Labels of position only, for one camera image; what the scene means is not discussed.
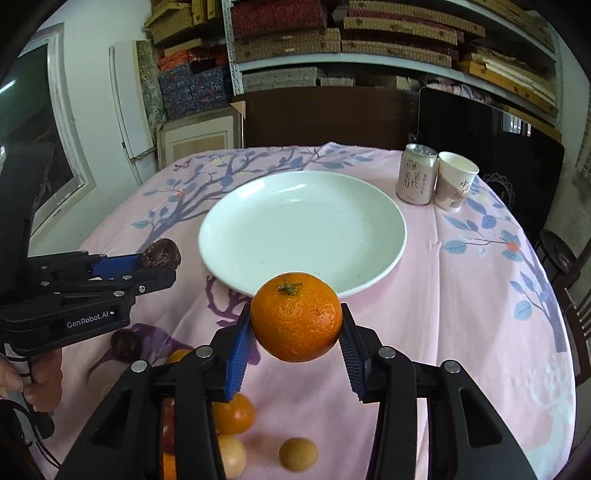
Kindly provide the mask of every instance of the screw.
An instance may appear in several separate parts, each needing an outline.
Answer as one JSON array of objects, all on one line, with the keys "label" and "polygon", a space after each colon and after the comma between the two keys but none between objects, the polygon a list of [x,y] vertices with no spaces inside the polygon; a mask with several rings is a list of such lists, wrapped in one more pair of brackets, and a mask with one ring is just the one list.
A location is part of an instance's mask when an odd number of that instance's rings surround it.
[{"label": "screw", "polygon": [[383,346],[378,350],[378,355],[382,358],[394,358],[396,356],[396,350],[391,346]]},{"label": "screw", "polygon": [[462,369],[462,367],[460,367],[460,364],[454,360],[448,360],[447,362],[445,362],[444,367],[445,370],[447,370],[451,374],[457,374]]},{"label": "screw", "polygon": [[131,369],[135,373],[139,374],[148,368],[148,364],[144,360],[137,360],[131,364]]},{"label": "screw", "polygon": [[213,348],[211,348],[209,345],[202,345],[197,350],[195,350],[195,353],[199,358],[209,358],[213,355]]}]

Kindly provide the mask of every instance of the table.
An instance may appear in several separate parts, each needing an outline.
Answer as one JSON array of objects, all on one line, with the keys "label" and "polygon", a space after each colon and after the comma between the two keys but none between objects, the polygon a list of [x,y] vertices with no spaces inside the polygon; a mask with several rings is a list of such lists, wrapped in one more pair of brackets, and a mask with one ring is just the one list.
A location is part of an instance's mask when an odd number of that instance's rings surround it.
[{"label": "table", "polygon": [[[111,256],[142,251],[157,238],[177,243],[183,259],[175,285],[139,297],[131,312],[131,328],[144,338],[142,358],[161,364],[178,348],[209,343],[248,300],[212,277],[199,257],[197,233],[215,201],[279,171],[329,170],[366,180],[395,199],[408,242],[390,274],[346,299],[356,322],[414,361],[462,363],[538,478],[551,479],[569,456],[575,406],[569,343],[546,274],[519,224],[478,178],[457,213],[398,200],[400,155],[334,143],[193,155],[151,178],[82,247]],[[365,406],[351,392],[340,349],[288,364],[259,347],[249,363],[242,391],[257,418],[240,436],[248,452],[241,480],[295,478],[277,461],[280,444],[294,436],[320,450],[318,463],[298,479],[364,479],[377,405]],[[109,335],[64,349],[64,396],[47,442],[59,459],[126,367],[112,359]],[[419,403],[417,478],[425,479],[427,417]]]}]

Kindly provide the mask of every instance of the white plate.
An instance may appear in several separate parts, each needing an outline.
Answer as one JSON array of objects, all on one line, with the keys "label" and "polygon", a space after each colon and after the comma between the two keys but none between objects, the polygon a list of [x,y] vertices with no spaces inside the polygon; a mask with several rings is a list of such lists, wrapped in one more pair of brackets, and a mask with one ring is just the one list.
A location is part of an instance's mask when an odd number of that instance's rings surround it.
[{"label": "white plate", "polygon": [[205,266],[253,296],[286,272],[328,283],[340,299],[390,272],[406,245],[402,213],[378,188],[347,175],[291,171],[253,180],[220,200],[199,232]]}]

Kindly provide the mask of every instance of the white paper cup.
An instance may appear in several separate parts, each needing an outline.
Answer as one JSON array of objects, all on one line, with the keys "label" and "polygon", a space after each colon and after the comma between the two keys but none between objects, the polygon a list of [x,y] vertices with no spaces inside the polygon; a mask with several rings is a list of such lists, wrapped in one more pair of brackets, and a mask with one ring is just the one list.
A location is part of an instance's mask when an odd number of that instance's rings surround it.
[{"label": "white paper cup", "polygon": [[440,152],[439,172],[433,195],[435,205],[448,212],[457,212],[479,171],[478,166],[466,157]]}]

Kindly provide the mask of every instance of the can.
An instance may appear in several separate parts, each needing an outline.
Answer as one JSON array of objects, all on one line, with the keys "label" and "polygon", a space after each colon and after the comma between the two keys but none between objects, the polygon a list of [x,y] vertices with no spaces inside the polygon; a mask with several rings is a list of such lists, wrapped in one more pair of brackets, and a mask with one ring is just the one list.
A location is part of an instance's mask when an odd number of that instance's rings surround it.
[{"label": "can", "polygon": [[431,201],[437,178],[437,152],[432,148],[410,143],[402,153],[396,195],[413,205]]}]

